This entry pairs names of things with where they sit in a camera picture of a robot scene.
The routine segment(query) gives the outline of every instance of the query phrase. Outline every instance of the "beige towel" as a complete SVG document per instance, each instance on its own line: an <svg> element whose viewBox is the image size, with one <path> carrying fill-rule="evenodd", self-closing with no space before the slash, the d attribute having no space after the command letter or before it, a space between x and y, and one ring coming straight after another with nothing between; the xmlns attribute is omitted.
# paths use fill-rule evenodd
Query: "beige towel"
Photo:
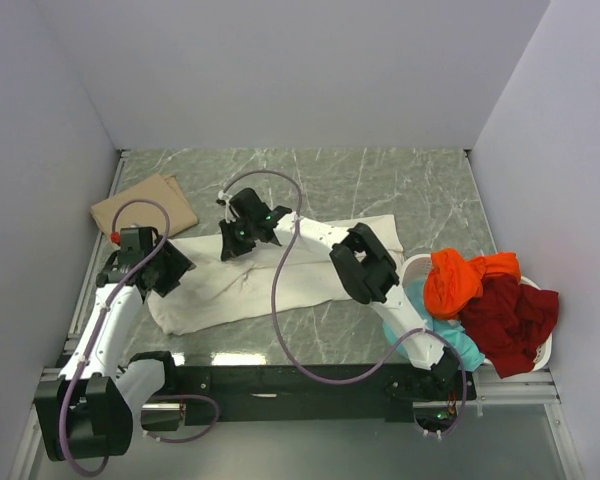
<svg viewBox="0 0 600 480"><path fill-rule="evenodd" d="M400 271L403 248L393 215L327 223L349 228L358 222L371 227ZM181 285L166 297L149 295L149 311L164 333L182 335L271 314L271 282L284 248L259 243L252 252L221 262L220 235L180 238L173 244L196 268L185 273ZM278 311L350 298L327 255L293 249L280 276Z"/></svg>
<svg viewBox="0 0 600 480"><path fill-rule="evenodd" d="M111 222L120 206L132 199L147 198L162 205L171 220L169 236L173 236L198 223L198 217L187 202L175 176L162 177L152 175L133 187L109 197L91 207L91 215L100 230L109 237ZM162 213L152 205L138 203L124 209L118 218L117 229L131 225L144 225L156 227L160 233L164 232L165 221Z"/></svg>

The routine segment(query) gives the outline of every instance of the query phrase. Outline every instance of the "tan cloth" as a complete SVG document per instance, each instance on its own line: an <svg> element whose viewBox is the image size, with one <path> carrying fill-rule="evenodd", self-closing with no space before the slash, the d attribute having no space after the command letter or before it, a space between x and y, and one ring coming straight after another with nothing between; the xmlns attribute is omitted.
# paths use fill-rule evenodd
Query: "tan cloth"
<svg viewBox="0 0 600 480"><path fill-rule="evenodd" d="M162 177L156 173L124 192L91 207L93 219L107 237L111 234L113 216L120 206L136 198L154 200L165 208L171 220L170 237L198 223L198 217L191 209L175 176ZM160 233L163 233L165 228L162 213L146 203L129 205L125 208L118 218L117 230L134 224L156 227Z"/></svg>

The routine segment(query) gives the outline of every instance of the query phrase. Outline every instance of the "white wall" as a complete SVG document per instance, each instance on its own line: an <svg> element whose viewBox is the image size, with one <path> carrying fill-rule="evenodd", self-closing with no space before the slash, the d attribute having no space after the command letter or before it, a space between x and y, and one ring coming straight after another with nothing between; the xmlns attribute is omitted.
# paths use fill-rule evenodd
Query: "white wall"
<svg viewBox="0 0 600 480"><path fill-rule="evenodd" d="M472 147L548 0L35 0L117 147Z"/></svg>
<svg viewBox="0 0 600 480"><path fill-rule="evenodd" d="M0 479L66 336L115 151L30 0L0 0Z"/></svg>
<svg viewBox="0 0 600 480"><path fill-rule="evenodd" d="M472 162L498 247L561 293L551 369L600 479L600 0L551 3Z"/></svg>

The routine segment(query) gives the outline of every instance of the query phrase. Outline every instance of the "orange cloth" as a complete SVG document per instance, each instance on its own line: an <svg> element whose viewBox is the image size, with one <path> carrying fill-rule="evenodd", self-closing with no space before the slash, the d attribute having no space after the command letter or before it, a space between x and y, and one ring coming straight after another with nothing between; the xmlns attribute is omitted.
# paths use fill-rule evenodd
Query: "orange cloth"
<svg viewBox="0 0 600 480"><path fill-rule="evenodd" d="M457 318L472 298L482 296L482 278L513 275L520 281L515 253L476 257L468 262L453 248L431 254L433 269L424 285L424 305L438 320Z"/></svg>

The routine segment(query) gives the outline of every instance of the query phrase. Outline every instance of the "red cloth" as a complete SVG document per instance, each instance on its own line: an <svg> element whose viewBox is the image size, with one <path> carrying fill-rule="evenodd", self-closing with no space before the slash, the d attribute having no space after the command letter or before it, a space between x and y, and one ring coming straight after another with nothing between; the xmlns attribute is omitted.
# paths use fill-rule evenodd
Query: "red cloth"
<svg viewBox="0 0 600 480"><path fill-rule="evenodd" d="M484 277L482 297L467 303L460 321L501 378L530 372L558 321L558 293L519 285L512 275Z"/></svg>

